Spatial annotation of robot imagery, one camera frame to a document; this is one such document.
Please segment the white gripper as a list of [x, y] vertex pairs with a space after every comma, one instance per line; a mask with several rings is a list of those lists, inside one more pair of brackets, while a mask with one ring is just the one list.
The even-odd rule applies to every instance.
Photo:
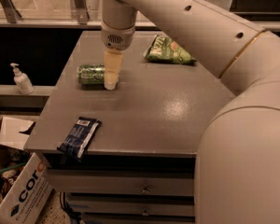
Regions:
[[107, 90], [114, 90], [119, 82], [119, 71], [123, 60], [120, 50], [126, 50], [132, 44], [134, 32], [134, 27], [115, 29], [102, 23], [102, 41], [109, 48], [104, 56], [105, 88]]

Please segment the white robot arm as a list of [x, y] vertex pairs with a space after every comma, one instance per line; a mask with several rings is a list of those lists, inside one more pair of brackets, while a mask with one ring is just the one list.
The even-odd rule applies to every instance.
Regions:
[[205, 0], [104, 0], [113, 30], [140, 11], [234, 98], [198, 146], [196, 224], [280, 224], [280, 37]]

